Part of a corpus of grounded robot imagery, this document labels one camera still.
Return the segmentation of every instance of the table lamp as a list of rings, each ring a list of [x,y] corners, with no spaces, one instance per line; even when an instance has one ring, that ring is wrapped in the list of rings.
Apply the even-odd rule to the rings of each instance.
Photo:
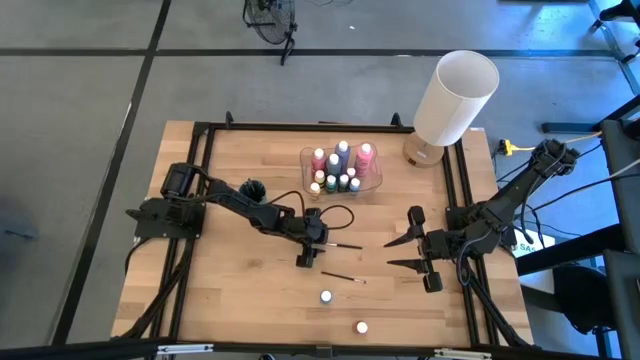
[[[404,157],[417,167],[437,164],[444,147],[460,139],[499,82],[498,69],[481,54],[459,50],[443,56],[413,119],[415,132],[404,142]]]

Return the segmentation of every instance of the electric fan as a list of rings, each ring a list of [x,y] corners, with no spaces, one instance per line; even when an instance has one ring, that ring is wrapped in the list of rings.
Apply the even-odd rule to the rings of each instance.
[[[282,50],[280,65],[284,65],[296,42],[293,32],[298,29],[295,22],[294,0],[245,0],[242,21],[247,27],[256,29],[264,41],[278,45],[287,41]]]

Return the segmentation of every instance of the wooden table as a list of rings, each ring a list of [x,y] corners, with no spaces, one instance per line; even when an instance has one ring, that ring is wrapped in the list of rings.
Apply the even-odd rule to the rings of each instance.
[[[193,123],[167,122],[156,160],[150,197],[169,165],[187,157]],[[241,343],[469,346],[461,287],[451,262],[436,261],[444,290],[427,294],[422,277],[387,260],[417,258],[417,242],[382,246],[403,234],[406,212],[420,205],[425,230],[446,228],[449,206],[442,166],[420,169],[402,157],[406,135],[288,131],[218,130],[209,173],[238,187],[247,178],[262,181],[273,199],[301,189],[299,152],[303,147],[328,147],[340,140],[376,145],[384,181],[369,197],[342,202],[355,213],[345,230],[331,231],[330,242],[363,246],[363,250],[328,248],[312,269],[295,267],[300,246],[258,233],[248,221],[218,205],[207,205],[202,237],[197,241],[185,298],[180,340]],[[485,200],[496,190],[485,133],[470,129],[463,137],[472,194]],[[458,204],[463,204],[455,156],[452,156]],[[324,208],[335,202],[312,202]],[[282,204],[300,209],[297,197]],[[323,216],[329,226],[348,220],[340,210]],[[113,335],[128,330],[155,296],[168,241],[152,239],[132,257]],[[505,318],[532,342],[529,322],[513,258],[502,249],[485,256],[491,295]],[[325,270],[365,279],[366,285],[321,275]],[[322,290],[333,301],[322,305]],[[162,335],[168,333],[172,299],[165,308]],[[487,342],[482,306],[475,299],[480,338]],[[366,335],[353,331],[356,321],[369,325]]]

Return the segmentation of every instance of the pink paint bottle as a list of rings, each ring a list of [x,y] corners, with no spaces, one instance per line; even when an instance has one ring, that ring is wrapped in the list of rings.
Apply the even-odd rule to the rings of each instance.
[[[358,153],[356,154],[356,176],[366,176],[369,172],[369,167],[371,167],[372,161],[373,149],[371,149],[371,145],[367,143],[362,144],[362,146],[358,148]]]
[[[324,155],[324,150],[320,148],[316,149],[313,155],[311,155],[311,173],[315,174],[318,170],[325,171],[326,161],[327,158]]]

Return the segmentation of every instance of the white lamp shade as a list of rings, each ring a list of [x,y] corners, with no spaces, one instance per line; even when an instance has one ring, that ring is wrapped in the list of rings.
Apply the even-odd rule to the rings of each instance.
[[[498,69],[473,51],[443,56],[431,76],[413,126],[430,145],[449,146],[462,136],[498,88]]]

